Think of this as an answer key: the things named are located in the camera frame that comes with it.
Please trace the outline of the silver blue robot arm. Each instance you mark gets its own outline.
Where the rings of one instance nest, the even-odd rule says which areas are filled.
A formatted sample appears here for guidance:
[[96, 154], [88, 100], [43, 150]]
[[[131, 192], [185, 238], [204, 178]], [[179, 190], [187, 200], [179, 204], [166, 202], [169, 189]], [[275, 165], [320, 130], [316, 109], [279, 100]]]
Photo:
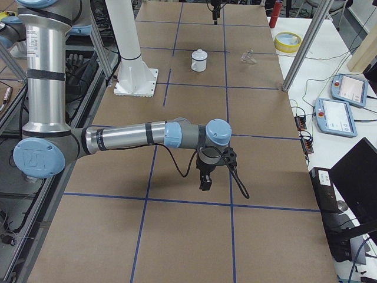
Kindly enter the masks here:
[[107, 150], [144, 146], [193, 149], [200, 189], [209, 190], [217, 166], [236, 167], [229, 147], [232, 129], [214, 119], [196, 125], [179, 118], [126, 127], [71, 128], [65, 119], [66, 36], [91, 23], [89, 1], [19, 1], [18, 16], [26, 27], [28, 122], [13, 151], [25, 175], [46, 179], [79, 158]]

